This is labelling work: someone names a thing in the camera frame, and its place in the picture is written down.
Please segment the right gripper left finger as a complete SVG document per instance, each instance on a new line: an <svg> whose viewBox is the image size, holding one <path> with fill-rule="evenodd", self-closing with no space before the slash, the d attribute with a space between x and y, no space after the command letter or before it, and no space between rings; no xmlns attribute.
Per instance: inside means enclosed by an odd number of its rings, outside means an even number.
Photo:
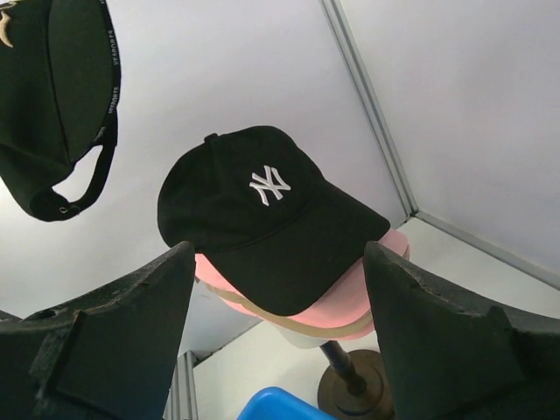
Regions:
<svg viewBox="0 0 560 420"><path fill-rule="evenodd" d="M160 419L194 283L181 242L27 318L1 315L4 419Z"/></svg>

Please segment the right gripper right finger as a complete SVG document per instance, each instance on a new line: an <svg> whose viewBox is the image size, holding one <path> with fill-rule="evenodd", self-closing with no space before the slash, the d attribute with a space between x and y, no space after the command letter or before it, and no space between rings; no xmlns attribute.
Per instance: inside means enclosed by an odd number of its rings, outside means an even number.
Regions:
<svg viewBox="0 0 560 420"><path fill-rule="evenodd" d="M558 418L556 318L483 297L374 241L363 267L398 418Z"/></svg>

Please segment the dark round wooden stand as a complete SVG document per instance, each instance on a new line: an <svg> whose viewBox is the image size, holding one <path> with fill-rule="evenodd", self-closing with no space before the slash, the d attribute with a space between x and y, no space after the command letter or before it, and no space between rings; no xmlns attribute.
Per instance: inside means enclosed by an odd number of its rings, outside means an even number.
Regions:
<svg viewBox="0 0 560 420"><path fill-rule="evenodd" d="M378 352L347 352L333 340L320 349L329 361L318 384L320 410L337 419L396 418L389 380Z"/></svg>

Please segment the blue plastic bin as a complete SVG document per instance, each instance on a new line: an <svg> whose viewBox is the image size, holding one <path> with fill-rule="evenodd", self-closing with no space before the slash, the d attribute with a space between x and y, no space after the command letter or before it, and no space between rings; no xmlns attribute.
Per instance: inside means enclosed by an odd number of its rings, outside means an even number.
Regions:
<svg viewBox="0 0 560 420"><path fill-rule="evenodd" d="M237 417L238 420L335 420L335 417L311 406L279 387L267 387L255 393Z"/></svg>

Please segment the dark cap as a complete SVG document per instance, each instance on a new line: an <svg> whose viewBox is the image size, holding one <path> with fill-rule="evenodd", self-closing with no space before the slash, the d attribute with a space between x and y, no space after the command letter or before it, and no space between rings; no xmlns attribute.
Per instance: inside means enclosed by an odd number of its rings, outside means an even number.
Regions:
<svg viewBox="0 0 560 420"><path fill-rule="evenodd" d="M389 221L329 182L273 126L212 134L157 199L164 242L190 242L247 300L288 317L317 302Z"/></svg>

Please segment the pink baseball cap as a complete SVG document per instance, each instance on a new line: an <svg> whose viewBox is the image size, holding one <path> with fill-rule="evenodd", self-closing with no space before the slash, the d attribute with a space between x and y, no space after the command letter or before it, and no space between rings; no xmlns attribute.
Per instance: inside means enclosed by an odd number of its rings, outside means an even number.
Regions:
<svg viewBox="0 0 560 420"><path fill-rule="evenodd" d="M377 341L377 332L376 330L372 330L370 332L367 333L356 333L356 334L352 334L348 337L342 338L341 341L370 341L370 342L376 342Z"/></svg>

